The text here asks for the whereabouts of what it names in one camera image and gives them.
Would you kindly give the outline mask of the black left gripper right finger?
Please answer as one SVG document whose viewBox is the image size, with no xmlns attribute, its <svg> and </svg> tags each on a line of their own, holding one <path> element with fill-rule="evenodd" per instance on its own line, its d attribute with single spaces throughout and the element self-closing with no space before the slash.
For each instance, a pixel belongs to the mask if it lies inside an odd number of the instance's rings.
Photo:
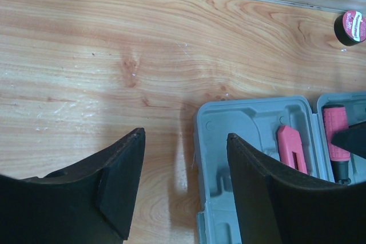
<svg viewBox="0 0 366 244">
<path fill-rule="evenodd" d="M 235 133 L 227 157 L 243 243 L 365 242 L 365 183 L 312 177 Z"/>
</svg>

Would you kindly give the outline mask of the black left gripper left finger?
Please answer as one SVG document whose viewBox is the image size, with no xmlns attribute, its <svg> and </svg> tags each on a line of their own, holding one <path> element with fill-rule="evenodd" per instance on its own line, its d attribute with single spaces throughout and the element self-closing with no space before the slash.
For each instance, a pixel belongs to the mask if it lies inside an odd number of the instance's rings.
<svg viewBox="0 0 366 244">
<path fill-rule="evenodd" d="M 145 152 L 137 128 L 109 147 L 45 177 L 1 176 L 2 243 L 123 243 Z"/>
</svg>

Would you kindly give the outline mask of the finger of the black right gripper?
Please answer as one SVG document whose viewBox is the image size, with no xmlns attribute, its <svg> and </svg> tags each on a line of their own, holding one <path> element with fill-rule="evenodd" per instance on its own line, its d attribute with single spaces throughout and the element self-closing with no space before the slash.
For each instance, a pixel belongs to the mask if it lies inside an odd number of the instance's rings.
<svg viewBox="0 0 366 244">
<path fill-rule="evenodd" d="M 336 132 L 331 139 L 331 144 L 366 159 L 365 122 L 354 124 L 346 130 Z"/>
</svg>

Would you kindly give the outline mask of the pink black utility knife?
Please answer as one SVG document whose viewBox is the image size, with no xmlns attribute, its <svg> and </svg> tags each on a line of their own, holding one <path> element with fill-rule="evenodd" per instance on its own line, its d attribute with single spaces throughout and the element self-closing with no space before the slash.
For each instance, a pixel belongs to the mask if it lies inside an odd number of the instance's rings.
<svg viewBox="0 0 366 244">
<path fill-rule="evenodd" d="M 280 126 L 277 131 L 280 161 L 304 174 L 308 174 L 300 133 L 290 126 Z"/>
</svg>

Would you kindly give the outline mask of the grey plastic tool case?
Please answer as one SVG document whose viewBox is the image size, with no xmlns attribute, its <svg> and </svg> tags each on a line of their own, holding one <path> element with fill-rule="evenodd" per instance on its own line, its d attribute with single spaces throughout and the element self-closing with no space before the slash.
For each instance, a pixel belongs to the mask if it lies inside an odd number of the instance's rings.
<svg viewBox="0 0 366 244">
<path fill-rule="evenodd" d="M 197 214 L 200 243 L 243 243 L 227 157 L 227 139 L 235 133 L 260 152 L 280 161 L 277 131 L 300 133 L 308 175 L 336 183 L 325 137 L 323 108 L 343 105 L 348 128 L 365 122 L 365 93 L 321 95 L 315 107 L 304 97 L 209 102 L 194 118 L 194 150 L 202 210 Z M 365 159 L 351 153 L 351 183 L 365 183 Z"/>
</svg>

